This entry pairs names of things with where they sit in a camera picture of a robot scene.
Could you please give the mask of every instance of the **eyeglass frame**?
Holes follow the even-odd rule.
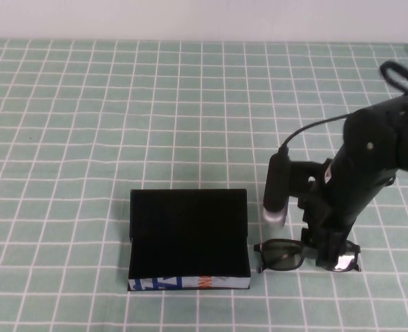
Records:
[[[264,253],[263,253],[263,247],[266,246],[268,243],[272,243],[272,242],[286,242],[286,243],[292,243],[292,244],[297,244],[299,247],[302,247],[300,255],[301,255],[301,260],[300,262],[292,268],[271,268],[267,266],[266,263],[266,259],[264,257]],[[349,240],[346,240],[346,243],[348,243],[352,249],[352,251],[355,253],[355,261],[354,264],[352,264],[351,268],[347,268],[341,271],[334,271],[334,270],[329,270],[327,268],[322,267],[324,270],[330,271],[330,272],[336,272],[336,273],[344,273],[344,272],[349,272],[352,270],[356,270],[358,272],[361,272],[361,267],[358,264],[358,255],[361,253],[361,247],[358,244],[355,244]],[[310,247],[307,245],[304,245],[304,242],[300,241],[300,240],[292,240],[292,239],[269,239],[265,242],[261,242],[258,244],[253,245],[253,251],[254,252],[258,252],[261,255],[261,260],[262,260],[262,265],[260,267],[258,267],[258,273],[262,273],[264,270],[273,270],[273,271],[279,271],[279,272],[285,272],[285,271],[292,271],[292,270],[297,270],[298,268],[300,268],[302,266],[302,264],[304,263],[306,258],[309,259],[315,259],[317,256],[316,253],[316,248],[314,247]]]

